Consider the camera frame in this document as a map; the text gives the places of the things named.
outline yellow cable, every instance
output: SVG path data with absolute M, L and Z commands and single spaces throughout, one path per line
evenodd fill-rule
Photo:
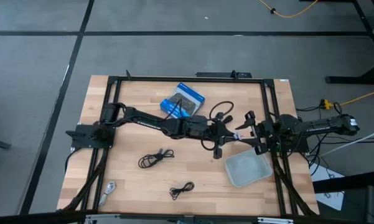
M 365 97 L 370 96 L 370 95 L 374 95 L 374 92 L 372 92 L 372 93 L 368 93 L 368 94 L 363 95 L 363 96 L 360 96 L 360 97 L 358 97 L 358 98 L 356 98 L 356 99 L 354 99 L 354 100 L 350 100 L 350 101 L 347 101 L 347 102 L 345 102 L 345 103 L 341 103 L 340 105 L 341 105 L 341 106 L 344 106 L 344 105 L 347 105 L 347 104 L 349 104 L 349 103 L 356 102 L 357 100 L 361 100 L 362 98 L 365 98 Z
M 269 7 L 263 0 L 259 0 L 261 3 L 263 3 L 269 10 L 272 10 L 273 8 Z M 298 12 L 296 13 L 295 15 L 291 15 L 291 16 L 284 16 L 284 15 L 281 15 L 279 14 L 278 12 L 274 11 L 274 13 L 278 16 L 281 16 L 282 18 L 293 18 L 293 17 L 296 17 L 300 14 L 302 14 L 303 12 L 306 12 L 311 6 L 313 6 L 315 3 L 317 3 L 318 0 L 315 0 L 313 3 L 311 3 L 311 5 L 309 5 L 307 8 L 305 8 L 303 11 L 301 12 Z

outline cable connector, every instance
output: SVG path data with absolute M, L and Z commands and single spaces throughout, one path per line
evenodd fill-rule
M 322 99 L 320 107 L 325 110 L 330 110 L 330 108 L 332 107 L 332 103 L 329 102 L 329 100 Z

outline product box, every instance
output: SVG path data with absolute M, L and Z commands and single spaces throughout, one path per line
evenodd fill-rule
M 181 111 L 180 103 L 174 108 L 177 102 L 181 102 Z M 173 94 L 162 101 L 161 110 L 166 114 L 173 111 L 171 114 L 173 118 L 189 117 L 194 115 L 204 102 L 205 98 L 201 94 L 184 83 L 179 83 Z

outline gray floor tile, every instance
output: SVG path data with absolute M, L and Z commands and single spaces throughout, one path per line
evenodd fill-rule
M 374 45 L 365 38 L 85 37 L 32 212 L 56 208 L 71 144 L 65 131 L 78 122 L 90 75 L 124 75 L 126 69 L 132 75 L 190 77 L 196 72 L 249 71 L 257 78 L 290 79 L 296 105 L 305 107 L 321 98 L 343 102 L 373 91 L 374 86 L 324 83 L 327 75 L 357 76 L 372 66 Z M 374 97 L 346 106 L 345 112 L 357 118 L 362 128 L 359 136 L 374 131 Z M 324 116 L 334 115 L 324 112 Z M 301 116 L 317 119 L 315 112 Z M 356 147 L 330 156 L 331 169 L 347 175 L 373 170 L 374 146 Z M 352 156 L 361 160 L 352 160 Z
M 0 0 L 0 30 L 79 30 L 88 0 Z
M 309 2 L 266 1 L 284 15 L 295 14 Z M 352 4 L 320 2 L 293 19 L 269 13 L 258 0 L 102 0 L 96 1 L 88 30 L 363 30 Z
M 74 37 L 0 37 L 0 215 L 13 215 L 26 186 Z

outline wooden table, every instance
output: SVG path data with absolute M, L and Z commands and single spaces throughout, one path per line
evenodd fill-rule
M 83 105 L 80 122 L 92 124 L 99 120 L 107 76 L 92 76 Z M 280 113 L 296 115 L 288 80 L 275 80 Z M 223 100 L 234 102 L 230 113 L 232 130 L 243 124 L 245 113 L 253 110 L 256 121 L 264 120 L 263 100 L 259 85 L 251 83 L 185 83 L 206 97 L 198 114 L 208 116 L 212 107 Z M 165 117 L 159 103 L 174 90 L 175 82 L 121 83 L 119 101 L 138 110 Z M 229 105 L 219 107 L 225 111 Z M 249 129 L 238 132 L 249 136 Z M 138 160 L 154 154 L 160 148 L 173 149 L 175 158 L 164 159 L 149 169 L 140 169 Z M 116 130 L 115 142 L 108 156 L 103 191 L 109 181 L 115 181 L 116 190 L 110 194 L 99 212 L 159 213 L 194 215 L 278 216 L 279 206 L 274 176 L 242 188 L 232 186 L 225 172 L 225 159 L 250 147 L 233 142 L 223 147 L 223 157 L 213 159 L 213 153 L 202 148 L 193 139 L 172 140 L 161 132 L 137 124 L 125 124 Z M 63 208 L 85 183 L 91 149 L 74 154 L 68 164 L 58 208 Z M 299 154 L 289 158 L 292 179 L 301 197 L 318 211 L 316 196 L 306 160 Z M 186 182 L 195 184 L 193 191 L 181 193 L 176 201 L 169 195 L 171 187 L 181 188 Z M 91 188 L 88 208 L 91 208 L 95 186 Z M 287 212 L 290 213 L 288 191 L 284 187 Z

